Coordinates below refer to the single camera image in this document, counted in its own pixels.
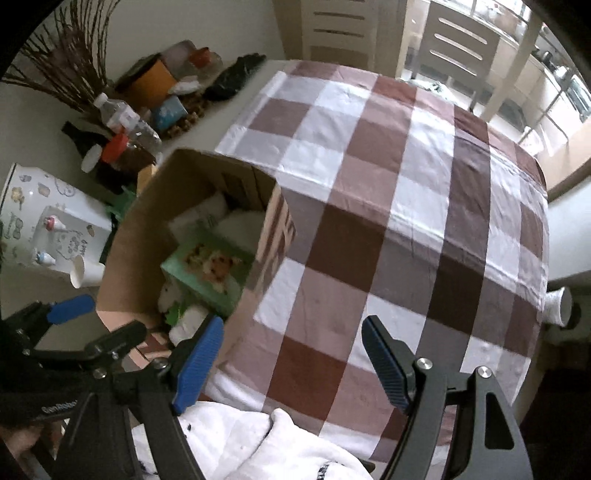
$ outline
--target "picture on box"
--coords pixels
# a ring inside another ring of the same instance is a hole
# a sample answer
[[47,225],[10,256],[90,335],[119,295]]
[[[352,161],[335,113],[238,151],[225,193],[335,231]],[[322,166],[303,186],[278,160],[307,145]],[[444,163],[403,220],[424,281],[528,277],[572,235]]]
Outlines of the picture on box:
[[199,280],[207,281],[218,293],[227,294],[227,282],[232,279],[230,270],[239,265],[242,260],[238,257],[226,255],[219,249],[212,249],[205,244],[197,244],[185,257],[187,271],[197,276]]

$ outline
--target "blue gripper pad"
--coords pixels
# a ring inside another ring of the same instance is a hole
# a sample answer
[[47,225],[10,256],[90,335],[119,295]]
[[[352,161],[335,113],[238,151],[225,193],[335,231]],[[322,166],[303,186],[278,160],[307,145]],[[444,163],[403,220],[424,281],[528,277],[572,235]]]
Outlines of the blue gripper pad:
[[378,329],[372,321],[372,317],[365,319],[361,327],[363,346],[374,366],[375,372],[382,384],[382,388],[386,392],[388,400],[394,407],[397,407],[402,410],[403,413],[408,414],[413,404],[412,397],[414,397],[414,392],[409,391],[407,375],[405,375],[394,352],[386,344],[385,339],[383,338],[382,334],[386,331],[385,328],[382,326],[382,333],[380,333],[379,330],[380,329]]
[[47,314],[47,321],[61,325],[80,315],[95,311],[95,301],[90,295],[78,295],[73,299],[56,303]]
[[209,322],[178,374],[177,392],[173,400],[173,409],[177,415],[197,401],[222,342],[223,320],[216,316]]

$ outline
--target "checkered tablecloth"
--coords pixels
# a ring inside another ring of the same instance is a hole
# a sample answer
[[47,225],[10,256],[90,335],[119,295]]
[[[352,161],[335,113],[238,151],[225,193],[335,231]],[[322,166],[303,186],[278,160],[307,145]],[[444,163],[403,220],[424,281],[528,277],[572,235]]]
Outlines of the checkered tablecloth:
[[296,238],[206,395],[282,407],[386,461],[406,419],[361,342],[361,320],[377,314],[417,355],[463,372],[488,365],[515,399],[548,276],[544,180],[522,148],[429,92],[301,61],[217,151],[277,179]]

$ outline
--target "jar lid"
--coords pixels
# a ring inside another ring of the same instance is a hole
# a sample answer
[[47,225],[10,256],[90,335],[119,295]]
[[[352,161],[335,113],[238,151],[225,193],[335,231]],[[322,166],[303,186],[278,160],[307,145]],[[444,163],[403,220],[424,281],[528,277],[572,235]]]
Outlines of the jar lid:
[[101,147],[100,145],[95,145],[94,147],[91,147],[82,159],[82,163],[80,165],[82,171],[84,173],[90,173],[92,169],[96,167],[96,164],[99,162],[102,153],[103,147]]
[[105,163],[113,163],[116,161],[121,154],[127,150],[129,144],[129,137],[125,134],[117,134],[111,141],[107,143],[103,149],[103,153],[100,159]]

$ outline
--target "dark glass bottle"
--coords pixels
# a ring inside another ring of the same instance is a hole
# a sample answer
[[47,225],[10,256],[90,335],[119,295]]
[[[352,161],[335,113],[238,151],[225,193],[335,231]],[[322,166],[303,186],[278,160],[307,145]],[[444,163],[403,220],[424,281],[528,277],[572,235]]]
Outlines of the dark glass bottle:
[[[95,145],[104,147],[109,143],[109,139],[104,135],[80,130],[70,122],[66,122],[61,131],[74,142],[74,145],[82,158],[84,158],[88,151]],[[103,161],[98,161],[96,163],[96,166],[90,171],[90,175],[93,176],[103,187],[117,195],[123,192],[122,187],[136,183],[136,178],[129,174],[116,171],[113,167]]]

